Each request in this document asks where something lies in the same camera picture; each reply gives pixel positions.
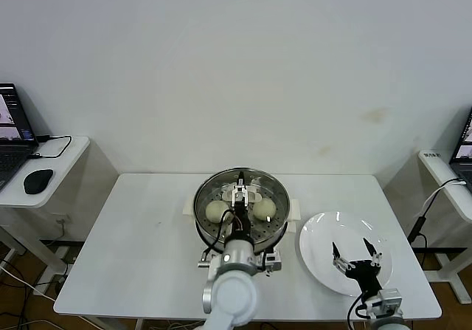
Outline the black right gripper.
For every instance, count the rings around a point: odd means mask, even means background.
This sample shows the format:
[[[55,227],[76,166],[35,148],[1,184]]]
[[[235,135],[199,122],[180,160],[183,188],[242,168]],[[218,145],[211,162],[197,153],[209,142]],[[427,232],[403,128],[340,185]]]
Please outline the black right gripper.
[[[356,281],[361,289],[362,295],[377,295],[382,289],[377,277],[381,271],[381,259],[383,254],[377,252],[373,244],[363,238],[364,245],[372,260],[347,261],[339,252],[333,242],[333,265],[340,272],[346,272],[346,276]]]

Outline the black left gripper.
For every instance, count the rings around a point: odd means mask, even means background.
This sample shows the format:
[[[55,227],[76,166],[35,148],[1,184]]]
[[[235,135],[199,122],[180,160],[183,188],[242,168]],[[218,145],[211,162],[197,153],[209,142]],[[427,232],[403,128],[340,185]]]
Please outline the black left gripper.
[[[239,173],[239,185],[234,183],[231,192],[231,206],[234,207],[233,228],[231,237],[252,241],[251,222],[248,217],[249,192],[246,187],[244,173]]]

